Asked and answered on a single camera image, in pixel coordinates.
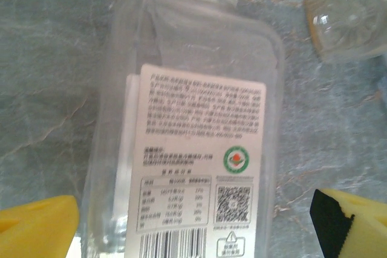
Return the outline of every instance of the white label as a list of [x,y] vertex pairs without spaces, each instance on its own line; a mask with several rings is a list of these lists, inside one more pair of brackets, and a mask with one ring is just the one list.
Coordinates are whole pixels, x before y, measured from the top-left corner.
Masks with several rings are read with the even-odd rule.
[[265,95],[143,65],[125,257],[254,257]]

